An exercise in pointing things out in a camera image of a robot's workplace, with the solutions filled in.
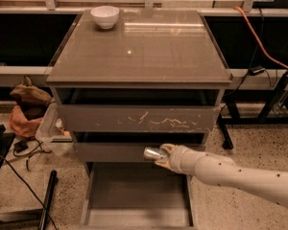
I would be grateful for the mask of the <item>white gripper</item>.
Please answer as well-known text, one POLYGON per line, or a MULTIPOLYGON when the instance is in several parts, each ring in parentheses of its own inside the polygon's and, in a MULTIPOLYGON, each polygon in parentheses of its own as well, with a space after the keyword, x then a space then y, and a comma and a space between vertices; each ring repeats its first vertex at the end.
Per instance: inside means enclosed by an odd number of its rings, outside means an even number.
POLYGON ((185 146, 162 144, 161 150, 170 154, 169 160, 157 160, 155 164, 175 173, 193 174, 194 166, 199 158, 199 153, 185 146))

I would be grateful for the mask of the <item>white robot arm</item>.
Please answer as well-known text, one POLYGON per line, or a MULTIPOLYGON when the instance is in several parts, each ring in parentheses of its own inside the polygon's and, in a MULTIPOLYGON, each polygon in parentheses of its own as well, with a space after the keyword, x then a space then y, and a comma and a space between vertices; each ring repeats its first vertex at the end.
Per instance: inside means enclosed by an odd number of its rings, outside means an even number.
POLYGON ((225 156, 164 144, 156 164, 206 185, 236 188, 288 208, 288 172, 243 168, 225 156))

